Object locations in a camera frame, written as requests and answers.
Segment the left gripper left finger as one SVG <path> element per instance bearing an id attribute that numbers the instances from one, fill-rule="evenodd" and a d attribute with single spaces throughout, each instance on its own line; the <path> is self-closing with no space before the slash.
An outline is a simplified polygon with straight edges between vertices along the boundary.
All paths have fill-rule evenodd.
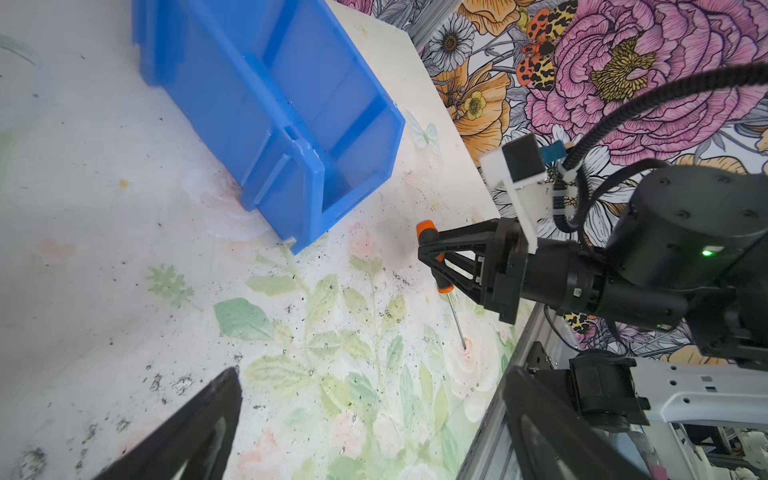
<path id="1" fill-rule="evenodd" d="M 208 383 L 99 479 L 221 479 L 242 406 L 235 368 Z"/>

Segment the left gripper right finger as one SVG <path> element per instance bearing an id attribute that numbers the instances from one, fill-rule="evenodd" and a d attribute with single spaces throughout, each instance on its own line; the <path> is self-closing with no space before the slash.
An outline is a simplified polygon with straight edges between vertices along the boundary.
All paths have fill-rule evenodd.
<path id="1" fill-rule="evenodd" d="M 516 440 L 525 479 L 647 479 L 649 476 L 613 449 L 575 412 L 525 373 L 533 395 L 521 401 Z"/>

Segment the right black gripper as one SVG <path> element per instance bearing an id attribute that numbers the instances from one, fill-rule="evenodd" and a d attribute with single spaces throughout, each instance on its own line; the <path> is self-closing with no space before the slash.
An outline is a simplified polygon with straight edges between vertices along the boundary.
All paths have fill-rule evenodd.
<path id="1" fill-rule="evenodd" d="M 542 239 L 536 252 L 519 222 L 500 218 L 450 230 L 431 220 L 417 225 L 418 260 L 437 270 L 475 303 L 511 323 L 522 299 L 558 312 L 596 315 L 603 263 L 574 241 Z M 483 253 L 472 257 L 450 252 Z"/>

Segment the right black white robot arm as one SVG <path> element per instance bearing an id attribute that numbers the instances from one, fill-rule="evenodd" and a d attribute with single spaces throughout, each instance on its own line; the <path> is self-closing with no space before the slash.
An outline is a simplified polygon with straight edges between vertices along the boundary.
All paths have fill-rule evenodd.
<path id="1" fill-rule="evenodd" d="M 527 238 L 518 220 L 417 226 L 442 293 L 512 322 L 521 300 L 640 329 L 685 324 L 713 364 L 535 343 L 511 364 L 462 479 L 763 479 L 767 475 L 767 179 L 647 160 L 607 245 Z"/>

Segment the orange black handled screwdriver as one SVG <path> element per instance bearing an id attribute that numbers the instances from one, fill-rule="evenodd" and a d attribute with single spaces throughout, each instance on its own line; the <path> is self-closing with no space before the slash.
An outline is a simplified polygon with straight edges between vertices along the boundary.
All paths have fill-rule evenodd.
<path id="1" fill-rule="evenodd" d="M 439 239 L 439 232 L 431 220 L 424 220 L 418 223 L 416 226 L 416 232 L 417 232 L 417 240 L 420 246 L 423 246 L 427 243 L 431 243 L 433 241 L 437 241 Z M 458 315 L 455 309 L 453 296 L 452 296 L 454 285 L 449 281 L 447 277 L 442 275 L 437 270 L 432 269 L 431 272 L 432 272 L 432 276 L 435 279 L 438 292 L 441 295 L 443 295 L 448 301 L 451 314 L 459 335 L 459 341 L 460 341 L 461 347 L 463 350 L 466 350 L 467 345 L 465 341 L 465 336 L 462 332 L 462 328 L 458 319 Z"/>

